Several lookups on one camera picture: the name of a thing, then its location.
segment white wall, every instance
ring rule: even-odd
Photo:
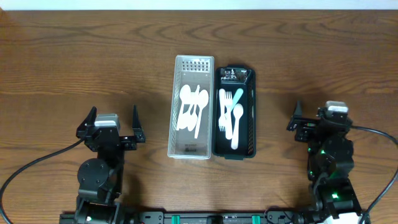
[[[0,0],[4,10],[398,9],[398,0]]]

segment wooden tabletop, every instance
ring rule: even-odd
[[[167,157],[175,57],[212,55],[257,74],[257,155],[244,161]],[[137,105],[147,142],[126,153],[121,201],[181,210],[259,210],[310,203],[307,145],[286,125],[298,99],[314,117],[345,101],[355,124],[398,135],[395,11],[26,11],[0,18],[0,183],[75,142],[92,106],[132,134]],[[350,173],[363,208],[386,186],[398,151],[351,131]],[[4,194],[15,223],[57,223],[75,209],[80,145],[18,175]],[[398,223],[398,186],[371,213]]]

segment black plastic tray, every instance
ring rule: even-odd
[[[221,80],[221,71],[223,70],[247,70],[246,81],[239,80]],[[225,159],[242,160],[252,158],[256,155],[256,73],[254,70],[242,65],[228,65],[227,67],[217,68],[215,73],[215,93],[213,100],[213,154],[225,157]],[[237,149],[231,148],[231,140],[225,138],[225,132],[220,131],[218,119],[221,116],[219,89],[231,91],[234,95],[238,88],[243,89],[243,95],[238,103],[243,106],[243,115],[239,120],[239,143]],[[234,127],[235,118],[232,115],[232,127]]]

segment cable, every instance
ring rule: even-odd
[[[6,221],[7,224],[12,224],[11,220],[8,218],[8,216],[6,215],[6,211],[4,211],[4,208],[2,206],[2,195],[4,194],[4,191],[6,190],[6,187],[8,186],[8,184],[18,175],[20,174],[22,171],[26,170],[27,168],[29,168],[30,166],[41,162],[45,159],[51,158],[53,156],[59,155],[63,152],[66,152],[70,149],[73,149],[74,147],[76,147],[77,145],[79,145],[80,143],[82,143],[84,141],[85,138],[81,138],[79,141],[77,141],[76,143],[66,147],[65,149],[61,149],[57,152],[53,152],[51,154],[48,154],[46,156],[43,156],[41,158],[35,159],[34,161],[24,165],[23,167],[19,168],[19,170],[15,171],[15,173],[13,173],[6,181],[5,183],[2,185],[1,189],[0,189],[0,213],[2,218],[4,219],[4,221]]]
[[[365,127],[360,127],[360,126],[352,126],[353,129],[357,129],[357,130],[362,130],[362,131],[369,131],[372,133],[376,133],[376,134],[380,134],[386,138],[389,138],[391,141],[393,141],[396,146],[398,147],[398,140],[394,137],[392,137],[391,135],[376,130],[376,129],[371,129],[371,128],[365,128]],[[369,205],[368,209],[363,213],[361,220],[359,221],[359,223],[363,223],[365,221],[365,219],[369,216],[370,211],[372,210],[372,208],[380,201],[380,199],[385,196],[385,194],[387,193],[388,190],[390,190],[390,188],[392,187],[392,185],[394,184],[394,182],[397,180],[398,177],[398,168],[396,170],[396,173],[394,174],[394,176],[392,176],[392,179],[390,180],[390,182],[387,184],[386,188],[384,188],[384,190],[376,197],[376,199],[374,199],[374,201]]]

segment wood grain surface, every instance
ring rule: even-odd
[[[167,157],[175,56],[257,73],[257,155],[244,161]],[[70,145],[92,106],[131,134],[138,106],[146,144],[126,153],[121,201],[181,210],[265,210],[310,203],[307,148],[285,130],[295,101],[314,116],[345,101],[357,125],[398,135],[396,11],[10,11],[0,17],[0,183]],[[350,178],[363,208],[392,177],[398,151],[361,131]],[[4,194],[15,223],[58,223],[75,209],[80,145],[18,175]],[[371,213],[398,223],[398,187]]]

